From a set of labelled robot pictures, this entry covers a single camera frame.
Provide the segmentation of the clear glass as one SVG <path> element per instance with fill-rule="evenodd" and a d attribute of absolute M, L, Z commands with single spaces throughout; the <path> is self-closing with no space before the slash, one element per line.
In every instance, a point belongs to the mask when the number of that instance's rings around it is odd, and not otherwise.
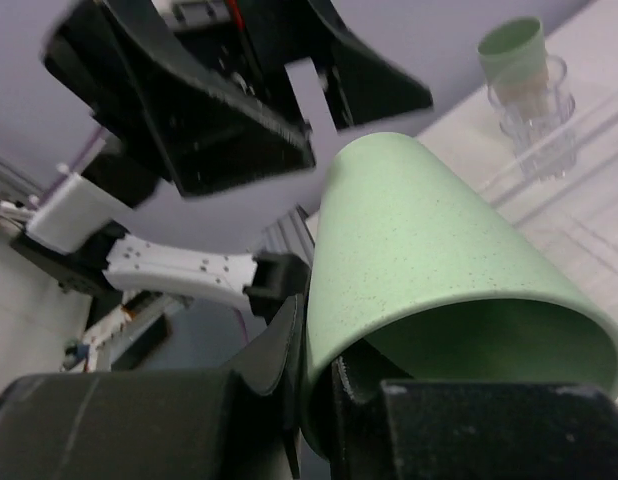
<path fill-rule="evenodd" d="M 573 151 L 575 134 L 571 130 L 545 146 L 538 145 L 562 128 L 575 113 L 575 98 L 569 87 L 566 62 L 549 54 L 540 70 L 544 67 L 548 70 L 549 82 L 545 92 L 535 101 L 502 107 L 495 98 L 492 84 L 488 91 L 489 102 L 499 117 L 500 129 L 512 143 L 521 172 L 541 181 L 563 178 L 577 163 L 577 154 Z M 511 71 L 530 72 L 514 66 L 503 72 Z"/>

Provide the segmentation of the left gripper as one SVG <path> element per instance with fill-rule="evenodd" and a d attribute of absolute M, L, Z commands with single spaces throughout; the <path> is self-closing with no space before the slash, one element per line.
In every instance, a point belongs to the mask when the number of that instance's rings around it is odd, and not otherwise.
<path fill-rule="evenodd" d="M 197 36 L 200 51 L 176 34 Z M 338 130 L 433 107 L 330 1 L 78 1 L 44 51 L 124 153 L 184 196 L 314 168 L 286 73 L 306 59 Z"/>

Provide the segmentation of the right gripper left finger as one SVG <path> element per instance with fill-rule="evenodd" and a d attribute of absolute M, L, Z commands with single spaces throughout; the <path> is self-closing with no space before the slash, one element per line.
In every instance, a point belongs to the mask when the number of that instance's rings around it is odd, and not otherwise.
<path fill-rule="evenodd" d="M 0 479 L 296 479 L 304 299 L 214 369 L 45 374 L 0 395 Z"/>

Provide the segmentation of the light green cup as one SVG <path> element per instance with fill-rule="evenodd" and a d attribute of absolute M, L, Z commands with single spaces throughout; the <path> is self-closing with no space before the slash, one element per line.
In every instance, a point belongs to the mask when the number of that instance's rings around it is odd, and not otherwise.
<path fill-rule="evenodd" d="M 532 16 L 513 18 L 488 32 L 477 54 L 488 85 L 511 66 L 535 73 L 546 63 L 543 23 Z"/>

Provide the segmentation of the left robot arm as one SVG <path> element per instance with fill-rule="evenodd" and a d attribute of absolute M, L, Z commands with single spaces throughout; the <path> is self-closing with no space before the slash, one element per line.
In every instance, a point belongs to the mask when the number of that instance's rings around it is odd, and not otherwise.
<path fill-rule="evenodd" d="M 328 1 L 78 1 L 45 46 L 48 72 L 109 136 L 11 245 L 63 287 L 204 297 L 271 319 L 307 288 L 291 253 L 219 255 L 132 235 L 118 215 L 162 182 L 206 197 L 316 164 L 286 72 L 310 60 L 339 130 L 433 104 Z"/>

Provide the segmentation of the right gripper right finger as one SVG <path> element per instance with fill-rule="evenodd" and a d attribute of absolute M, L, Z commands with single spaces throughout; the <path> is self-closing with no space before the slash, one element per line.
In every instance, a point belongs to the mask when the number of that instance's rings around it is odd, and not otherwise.
<path fill-rule="evenodd" d="M 352 382 L 331 367 L 336 479 L 618 479 L 618 407 L 586 384 Z"/>

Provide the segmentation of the beige cup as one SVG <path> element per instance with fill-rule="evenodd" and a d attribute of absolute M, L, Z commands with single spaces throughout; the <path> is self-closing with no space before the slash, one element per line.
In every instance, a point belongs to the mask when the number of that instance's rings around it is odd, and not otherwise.
<path fill-rule="evenodd" d="M 545 92 L 549 82 L 546 67 L 534 73 L 503 72 L 492 83 L 495 98 L 502 107 L 535 101 Z"/>

